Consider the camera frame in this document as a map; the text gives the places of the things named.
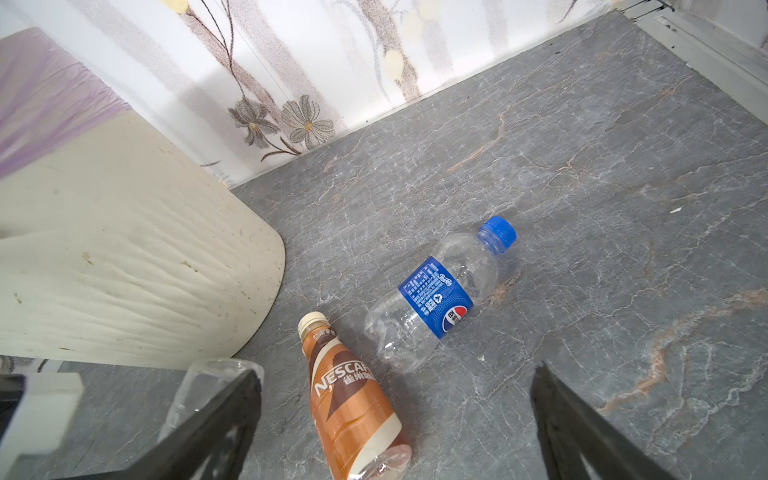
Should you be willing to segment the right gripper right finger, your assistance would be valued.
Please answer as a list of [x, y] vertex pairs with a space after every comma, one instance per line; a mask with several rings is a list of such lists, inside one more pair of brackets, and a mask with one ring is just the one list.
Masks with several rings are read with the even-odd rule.
[[550, 479], [670, 479], [546, 364], [535, 368], [530, 401]]

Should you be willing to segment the blue-label water bottle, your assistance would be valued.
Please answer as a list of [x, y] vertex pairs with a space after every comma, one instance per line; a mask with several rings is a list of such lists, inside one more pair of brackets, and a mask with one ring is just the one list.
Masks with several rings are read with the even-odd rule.
[[440, 340], [496, 288], [501, 258], [516, 240], [513, 226], [493, 216], [474, 234], [454, 233], [438, 242], [367, 313], [364, 333], [375, 342], [379, 360], [399, 374], [421, 367]]

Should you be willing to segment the clear ribbed bottle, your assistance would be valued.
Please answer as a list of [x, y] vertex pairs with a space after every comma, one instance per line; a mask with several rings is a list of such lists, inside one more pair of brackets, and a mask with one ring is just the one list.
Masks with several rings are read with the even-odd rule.
[[160, 430], [158, 442], [168, 437], [189, 417], [208, 402], [240, 374], [253, 371], [264, 381], [264, 368], [252, 361], [235, 358], [211, 358], [195, 361], [187, 370]]

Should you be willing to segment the copper Nescafe bottle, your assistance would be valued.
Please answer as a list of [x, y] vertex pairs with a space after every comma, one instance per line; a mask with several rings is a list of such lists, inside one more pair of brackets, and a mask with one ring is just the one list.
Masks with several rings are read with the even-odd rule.
[[412, 448], [371, 369], [321, 312], [298, 323], [308, 361], [309, 405], [335, 479], [401, 479]]

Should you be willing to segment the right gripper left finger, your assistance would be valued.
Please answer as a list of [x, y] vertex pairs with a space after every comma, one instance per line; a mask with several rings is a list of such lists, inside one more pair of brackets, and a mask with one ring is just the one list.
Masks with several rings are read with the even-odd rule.
[[124, 470], [88, 479], [237, 479], [261, 417], [263, 382], [240, 374], [206, 406]]

